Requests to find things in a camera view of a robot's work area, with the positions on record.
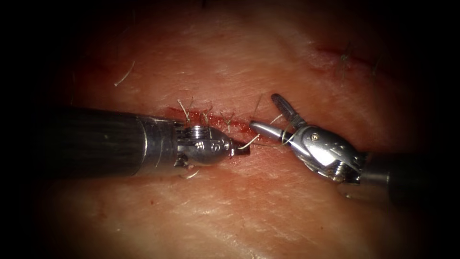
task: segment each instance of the pink skin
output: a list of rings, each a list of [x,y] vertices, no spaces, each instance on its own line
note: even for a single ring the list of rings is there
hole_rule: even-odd
[[[359,150],[419,149],[422,101],[401,77],[404,66],[384,59],[372,83],[375,60],[391,51],[342,10],[184,1],[103,13],[81,36],[81,58],[61,66],[52,95],[61,104],[73,95],[74,106],[180,119],[176,100],[188,107],[193,97],[192,113],[212,105],[211,125],[223,131],[220,112],[234,113],[229,135],[248,141],[254,134],[241,125],[259,96],[255,116],[269,122],[279,114],[269,96],[280,93],[309,123]],[[336,72],[349,41],[355,48],[342,79]],[[285,146],[252,145],[249,157],[190,180],[59,181],[39,197],[44,242],[71,258],[391,258],[416,255],[421,242],[412,218],[341,197]]]

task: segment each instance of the surgical instrument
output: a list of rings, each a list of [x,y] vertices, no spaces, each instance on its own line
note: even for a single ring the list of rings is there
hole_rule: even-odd
[[[180,175],[249,147],[210,126],[181,120],[75,107],[35,111],[33,166],[37,177]]]
[[[308,124],[281,95],[271,97],[295,132],[254,120],[251,129],[289,145],[311,171],[339,183],[343,196],[396,206],[429,206],[433,195],[428,191],[425,155],[359,152],[339,135]]]

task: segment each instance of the blood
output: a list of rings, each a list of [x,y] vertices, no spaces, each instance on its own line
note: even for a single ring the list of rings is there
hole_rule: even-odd
[[[190,119],[190,125],[206,125],[206,119],[203,113],[206,113],[206,111],[191,110],[188,114],[188,117]],[[185,114],[184,111],[181,109],[168,107],[165,111],[165,116],[185,121]],[[209,126],[215,127],[224,133],[228,133],[228,124],[226,123],[224,117],[220,114],[208,114],[207,123],[209,124]],[[243,120],[242,118],[235,117],[233,117],[230,121],[230,132],[255,135],[251,128],[249,128],[249,120]]]

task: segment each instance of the screw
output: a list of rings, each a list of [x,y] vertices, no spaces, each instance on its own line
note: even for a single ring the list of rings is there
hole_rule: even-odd
[[[338,176],[338,175],[335,175],[335,174],[330,174],[330,175],[328,175],[328,177],[329,177],[332,181],[334,181],[334,182],[336,182],[336,183],[341,183],[341,182],[344,181],[344,177],[343,177],[343,176]]]
[[[320,136],[317,134],[317,133],[313,133],[311,136],[311,141],[317,141],[318,139],[320,139]]]

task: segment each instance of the skin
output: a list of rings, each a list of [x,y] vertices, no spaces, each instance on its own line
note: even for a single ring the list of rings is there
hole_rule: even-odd
[[[249,141],[244,125],[279,115],[269,98],[279,93],[358,150],[423,149],[425,92],[408,57],[375,21],[342,5],[98,9],[46,67],[51,87],[35,101],[185,119],[176,100],[188,108],[193,97],[192,114],[212,106],[210,125],[227,131],[221,113],[234,113],[228,135]],[[342,63],[348,42],[354,49]],[[252,145],[250,156],[203,167],[189,180],[34,182],[32,194],[40,249],[58,258],[411,258],[426,241],[419,217],[343,198],[286,146]]]

